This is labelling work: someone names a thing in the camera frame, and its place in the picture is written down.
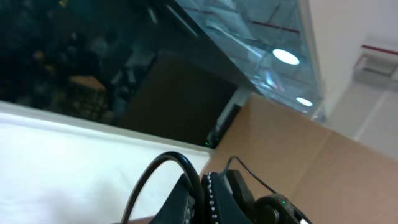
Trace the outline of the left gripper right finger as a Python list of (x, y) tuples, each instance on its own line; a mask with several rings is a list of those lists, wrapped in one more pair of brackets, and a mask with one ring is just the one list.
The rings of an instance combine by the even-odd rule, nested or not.
[(205, 223), (252, 224), (218, 173), (211, 172), (204, 175), (201, 184), (205, 193)]

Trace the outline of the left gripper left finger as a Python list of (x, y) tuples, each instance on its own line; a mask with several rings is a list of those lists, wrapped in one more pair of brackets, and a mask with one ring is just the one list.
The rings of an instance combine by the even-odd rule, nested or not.
[(195, 199), (189, 190), (187, 178), (181, 175), (149, 224), (191, 224), (195, 213)]

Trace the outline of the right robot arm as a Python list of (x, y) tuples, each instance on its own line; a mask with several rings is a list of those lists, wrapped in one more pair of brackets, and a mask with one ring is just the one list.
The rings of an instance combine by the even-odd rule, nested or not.
[[(259, 199), (255, 199), (240, 171), (229, 168), (234, 159), (271, 193)], [(231, 156), (228, 159), (220, 176), (226, 181), (226, 186), (240, 209), (253, 223), (312, 224), (310, 219), (287, 197), (276, 192), (263, 182), (238, 156)]]

